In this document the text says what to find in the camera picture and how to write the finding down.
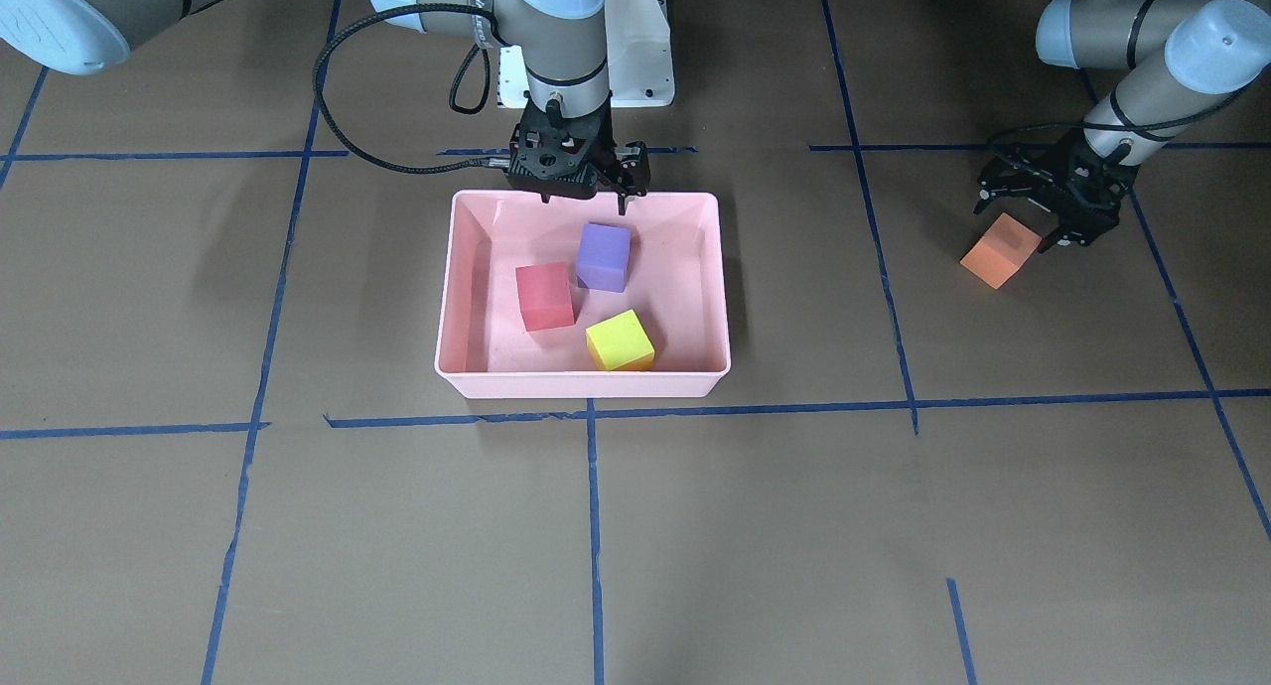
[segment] cube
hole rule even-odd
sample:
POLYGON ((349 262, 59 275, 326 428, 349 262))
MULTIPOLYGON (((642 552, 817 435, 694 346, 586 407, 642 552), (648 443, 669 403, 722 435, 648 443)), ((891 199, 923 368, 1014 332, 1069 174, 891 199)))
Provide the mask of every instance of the cube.
POLYGON ((1007 278, 1016 275, 1038 245, 1038 234, 1003 214, 962 258, 962 266, 993 290, 998 290, 1007 278))
POLYGON ((568 328, 573 324, 573 296, 569 292, 569 267, 566 263, 517 268, 516 296, 526 330, 568 328))
POLYGON ((630 229, 586 224, 574 268, 580 286, 591 291, 625 291, 630 247, 630 229))
POLYGON ((644 334, 636 310, 627 310, 605 322, 587 328, 587 352, 596 367, 606 372, 615 370, 641 371, 653 367, 653 342, 644 334))

